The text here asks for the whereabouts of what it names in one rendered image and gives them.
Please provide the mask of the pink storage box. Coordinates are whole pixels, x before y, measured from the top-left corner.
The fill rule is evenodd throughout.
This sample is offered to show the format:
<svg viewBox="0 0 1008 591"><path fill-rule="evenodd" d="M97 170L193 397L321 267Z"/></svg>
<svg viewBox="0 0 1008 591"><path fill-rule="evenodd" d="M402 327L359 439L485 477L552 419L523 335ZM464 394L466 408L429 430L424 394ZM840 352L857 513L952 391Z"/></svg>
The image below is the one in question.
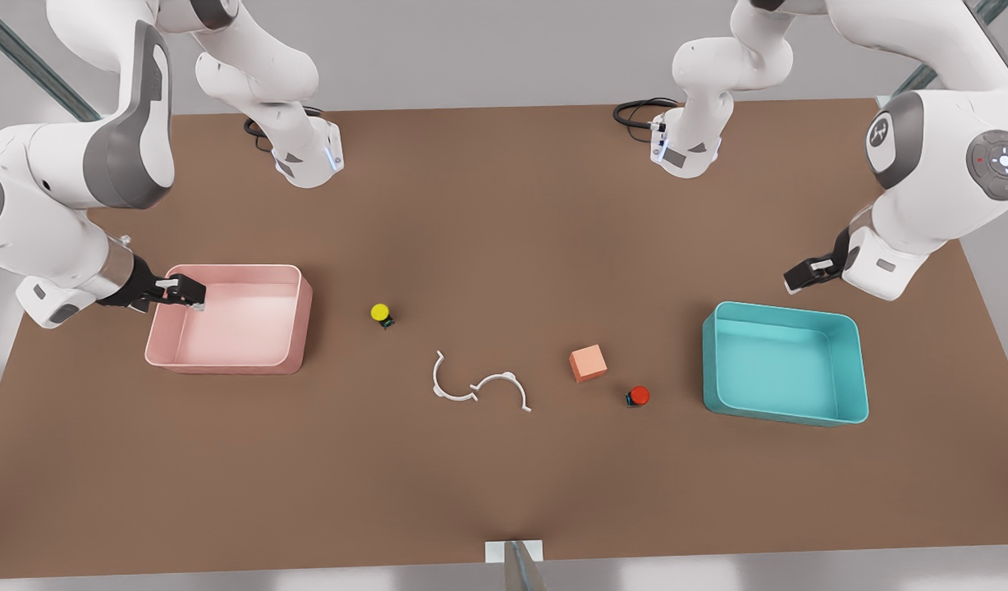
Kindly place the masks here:
<svg viewBox="0 0 1008 591"><path fill-rule="evenodd" d="M312 288L286 264L181 264L205 285L201 311L159 305L147 362L173 373L291 374L304 363Z"/></svg>

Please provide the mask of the blue storage box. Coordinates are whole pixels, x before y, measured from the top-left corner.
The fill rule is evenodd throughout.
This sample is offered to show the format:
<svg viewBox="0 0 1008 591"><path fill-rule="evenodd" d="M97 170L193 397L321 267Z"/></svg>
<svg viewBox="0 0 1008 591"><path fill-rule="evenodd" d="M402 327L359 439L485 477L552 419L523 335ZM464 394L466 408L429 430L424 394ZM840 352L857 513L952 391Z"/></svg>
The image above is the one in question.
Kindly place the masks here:
<svg viewBox="0 0 1008 591"><path fill-rule="evenodd" d="M859 328L846 315L725 300L702 339L714 413L827 428L869 416Z"/></svg>

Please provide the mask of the orange cube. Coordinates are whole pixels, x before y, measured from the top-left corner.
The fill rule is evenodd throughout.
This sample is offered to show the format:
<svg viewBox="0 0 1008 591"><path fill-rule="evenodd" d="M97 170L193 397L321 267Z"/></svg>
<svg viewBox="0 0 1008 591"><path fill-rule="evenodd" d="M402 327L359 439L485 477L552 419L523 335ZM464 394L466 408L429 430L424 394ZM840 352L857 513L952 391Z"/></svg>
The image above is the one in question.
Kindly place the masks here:
<svg viewBox="0 0 1008 591"><path fill-rule="evenodd" d="M572 351L569 365L578 384L601 377L607 371L607 363L598 344Z"/></svg>

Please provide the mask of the silver frame post with foot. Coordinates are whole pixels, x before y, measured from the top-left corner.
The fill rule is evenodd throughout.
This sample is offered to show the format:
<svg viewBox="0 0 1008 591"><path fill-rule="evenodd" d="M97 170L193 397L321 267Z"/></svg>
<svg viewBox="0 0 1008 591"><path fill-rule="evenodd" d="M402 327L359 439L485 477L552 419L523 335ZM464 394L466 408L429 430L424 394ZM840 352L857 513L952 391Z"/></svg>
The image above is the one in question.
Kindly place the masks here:
<svg viewBox="0 0 1008 591"><path fill-rule="evenodd" d="M505 591L547 591L538 564L544 561L544 543L535 541L488 541L484 561L504 567Z"/></svg>

